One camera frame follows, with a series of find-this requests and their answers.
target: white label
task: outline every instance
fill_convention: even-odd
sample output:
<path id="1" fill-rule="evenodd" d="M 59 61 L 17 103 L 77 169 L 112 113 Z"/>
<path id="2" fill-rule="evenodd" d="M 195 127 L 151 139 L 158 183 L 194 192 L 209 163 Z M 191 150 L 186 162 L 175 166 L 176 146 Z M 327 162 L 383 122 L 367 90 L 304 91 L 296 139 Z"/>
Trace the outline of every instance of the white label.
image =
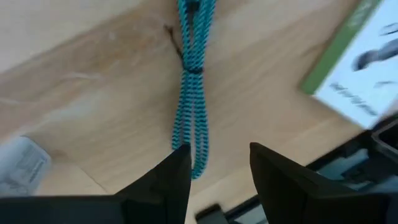
<path id="1" fill-rule="evenodd" d="M 50 167 L 50 156 L 26 137 L 0 147 L 0 197 L 31 195 Z"/>

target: book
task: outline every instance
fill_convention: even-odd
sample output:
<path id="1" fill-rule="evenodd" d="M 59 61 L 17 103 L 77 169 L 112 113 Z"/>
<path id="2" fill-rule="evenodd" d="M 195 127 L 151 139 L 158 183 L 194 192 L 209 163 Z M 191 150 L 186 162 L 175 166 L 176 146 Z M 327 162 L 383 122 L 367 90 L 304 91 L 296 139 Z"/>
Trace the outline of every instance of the book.
<path id="1" fill-rule="evenodd" d="M 301 89 L 364 129 L 398 95 L 398 1 L 363 0 L 343 23 Z"/>

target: wood grain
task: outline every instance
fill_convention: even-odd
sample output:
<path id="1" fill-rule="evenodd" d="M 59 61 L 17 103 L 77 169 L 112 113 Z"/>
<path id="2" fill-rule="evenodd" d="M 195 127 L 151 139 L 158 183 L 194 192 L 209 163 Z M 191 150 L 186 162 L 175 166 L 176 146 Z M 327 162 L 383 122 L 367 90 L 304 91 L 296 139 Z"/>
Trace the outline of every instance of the wood grain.
<path id="1" fill-rule="evenodd" d="M 0 7 L 0 72 L 126 12 L 141 0 L 15 0 Z"/>
<path id="2" fill-rule="evenodd" d="M 217 2 L 205 67 L 210 161 L 192 185 L 187 223 L 256 194 L 250 142 L 308 164 L 361 131 L 298 90 L 356 3 Z M 177 9 L 129 7 L 50 51 L 38 43 L 45 53 L 0 76 L 0 137 L 26 134 L 58 155 L 39 194 L 113 194 L 170 153 L 181 68 L 163 25 L 178 27 Z"/>

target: black object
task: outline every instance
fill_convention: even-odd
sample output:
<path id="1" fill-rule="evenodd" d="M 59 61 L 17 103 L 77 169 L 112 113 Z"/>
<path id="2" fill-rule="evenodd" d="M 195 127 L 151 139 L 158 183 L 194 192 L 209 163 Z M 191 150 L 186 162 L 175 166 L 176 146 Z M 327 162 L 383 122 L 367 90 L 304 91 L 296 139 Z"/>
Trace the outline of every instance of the black object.
<path id="1" fill-rule="evenodd" d="M 368 192 L 386 192 L 398 190 L 397 176 L 398 176 L 398 164 L 396 158 L 398 158 L 398 114 L 391 116 L 384 121 L 381 121 L 373 130 L 365 131 L 348 142 L 342 144 L 336 149 L 330 151 L 328 154 L 321 158 L 313 161 L 306 166 L 309 170 L 317 172 L 324 170 L 325 167 L 330 167 L 330 164 L 338 160 L 352 159 L 356 157 L 358 151 L 367 151 L 368 159 L 359 161 L 359 163 L 353 167 L 346 166 L 347 163 L 351 162 L 341 161 L 332 167 L 346 166 L 346 170 L 338 169 L 334 174 L 341 174 L 341 178 L 344 177 L 344 181 L 338 180 L 339 184 L 358 184 L 351 185 L 361 193 Z M 259 196 L 255 195 L 248 199 L 244 203 L 238 205 L 234 209 L 224 213 L 225 220 L 228 223 L 236 223 L 241 217 L 248 217 L 253 211 L 258 217 L 257 208 L 260 206 Z M 390 210 L 394 210 L 393 205 L 390 204 Z"/>
<path id="2" fill-rule="evenodd" d="M 190 14 L 193 14 L 199 10 L 200 1 L 191 0 L 191 1 L 188 1 L 187 4 L 188 4 L 188 12 Z"/>
<path id="3" fill-rule="evenodd" d="M 197 214 L 195 218 L 198 224 L 229 224 L 219 205 L 213 205 L 210 208 L 207 208 Z"/>
<path id="4" fill-rule="evenodd" d="M 185 145 L 116 195 L 2 198 L 0 223 L 180 224 L 190 186 L 190 147 Z"/>
<path id="5" fill-rule="evenodd" d="M 258 143 L 250 164 L 270 224 L 396 223 L 397 194 L 361 194 Z"/>

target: wooden surface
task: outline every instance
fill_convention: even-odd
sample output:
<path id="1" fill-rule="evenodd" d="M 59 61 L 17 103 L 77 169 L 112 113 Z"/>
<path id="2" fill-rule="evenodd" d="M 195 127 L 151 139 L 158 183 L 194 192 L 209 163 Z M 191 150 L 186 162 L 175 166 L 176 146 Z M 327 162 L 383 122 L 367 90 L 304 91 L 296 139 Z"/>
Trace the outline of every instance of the wooden surface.
<path id="1" fill-rule="evenodd" d="M 163 25 L 178 27 L 175 1 L 117 0 L 111 12 L 103 1 L 90 16 L 57 2 L 8 25 L 36 42 L 21 44 L 20 32 L 0 39 L 10 49 L 1 52 L 0 138 L 26 134 L 51 154 L 40 195 L 113 194 L 171 150 L 181 68 Z M 308 164 L 361 131 L 298 90 L 356 3 L 217 2 L 205 67 L 210 161 L 192 184 L 187 223 L 211 204 L 229 210 L 256 194 L 250 142 Z M 65 20 L 69 30 L 51 33 Z"/>

